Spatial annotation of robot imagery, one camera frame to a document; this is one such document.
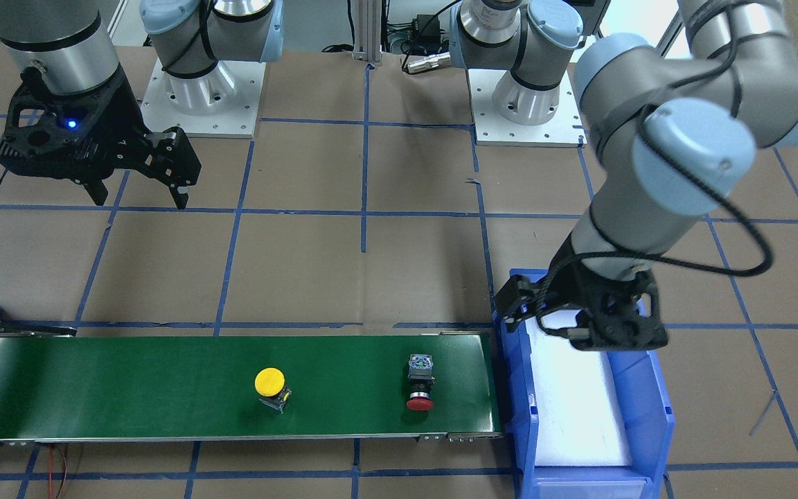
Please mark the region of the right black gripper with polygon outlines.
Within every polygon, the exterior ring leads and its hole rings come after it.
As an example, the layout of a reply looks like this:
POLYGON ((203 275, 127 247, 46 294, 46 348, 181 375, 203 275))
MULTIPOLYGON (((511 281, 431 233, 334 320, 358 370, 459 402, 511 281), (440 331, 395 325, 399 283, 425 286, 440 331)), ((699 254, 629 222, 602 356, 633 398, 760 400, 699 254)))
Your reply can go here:
POLYGON ((96 206, 107 202, 105 180, 117 168, 127 168, 165 184, 175 207, 187 207, 202 163, 183 128, 151 132, 145 126, 122 66, 99 88, 81 95, 77 105, 87 114, 69 144, 67 177, 84 187, 96 206))

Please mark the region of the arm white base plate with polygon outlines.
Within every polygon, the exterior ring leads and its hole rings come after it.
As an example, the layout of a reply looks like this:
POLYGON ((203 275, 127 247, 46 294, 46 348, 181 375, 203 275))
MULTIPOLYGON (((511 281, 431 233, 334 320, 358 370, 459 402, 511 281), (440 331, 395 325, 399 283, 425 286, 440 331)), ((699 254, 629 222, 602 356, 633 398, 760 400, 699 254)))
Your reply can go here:
POLYGON ((208 75, 183 80, 157 60, 140 105, 153 130, 181 127, 190 138, 253 139, 266 64, 219 61, 208 75))
POLYGON ((567 72, 548 91, 519 85, 509 71, 469 69, 470 103, 479 145, 573 148, 587 143, 567 72))

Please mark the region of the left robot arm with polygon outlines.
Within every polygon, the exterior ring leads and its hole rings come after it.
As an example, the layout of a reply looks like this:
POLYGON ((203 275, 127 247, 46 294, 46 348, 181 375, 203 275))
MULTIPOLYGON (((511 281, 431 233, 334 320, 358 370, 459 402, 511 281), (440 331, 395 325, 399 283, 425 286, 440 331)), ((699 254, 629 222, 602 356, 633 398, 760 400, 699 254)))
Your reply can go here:
POLYGON ((544 277, 510 276, 496 320, 534 320, 580 351, 665 347, 652 267, 748 277, 774 262, 766 237, 728 200, 756 151, 798 146, 798 52, 780 1, 681 1, 691 59, 666 59, 634 33, 596 41, 574 97, 607 179, 544 277), (724 209, 762 252, 753 268, 672 259, 702 217, 724 209))

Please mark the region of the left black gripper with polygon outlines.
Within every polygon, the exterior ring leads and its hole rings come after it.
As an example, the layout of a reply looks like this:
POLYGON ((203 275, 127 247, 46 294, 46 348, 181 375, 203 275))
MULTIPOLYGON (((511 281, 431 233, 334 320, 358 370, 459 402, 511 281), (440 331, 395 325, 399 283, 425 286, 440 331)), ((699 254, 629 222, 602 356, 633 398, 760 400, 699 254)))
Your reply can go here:
POLYGON ((586 266, 568 236, 540 280, 532 282, 523 274, 509 277, 496 294, 496 312, 506 325, 538 317, 546 335, 594 344, 594 333, 619 332, 621 282, 586 266))

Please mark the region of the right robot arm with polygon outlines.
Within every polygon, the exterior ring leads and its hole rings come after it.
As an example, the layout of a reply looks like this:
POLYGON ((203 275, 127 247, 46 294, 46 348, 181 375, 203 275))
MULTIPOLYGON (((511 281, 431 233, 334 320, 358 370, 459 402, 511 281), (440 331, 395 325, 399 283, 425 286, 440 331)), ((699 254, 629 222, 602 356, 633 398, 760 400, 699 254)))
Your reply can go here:
POLYGON ((186 128, 250 135, 256 117, 241 66, 277 61, 281 1, 143 1, 139 12, 159 59, 157 88, 175 117, 149 127, 92 1, 0 1, 0 42, 20 69, 0 138, 0 164, 25 177, 79 184, 95 205, 117 168, 168 187, 178 209, 202 163, 186 128))

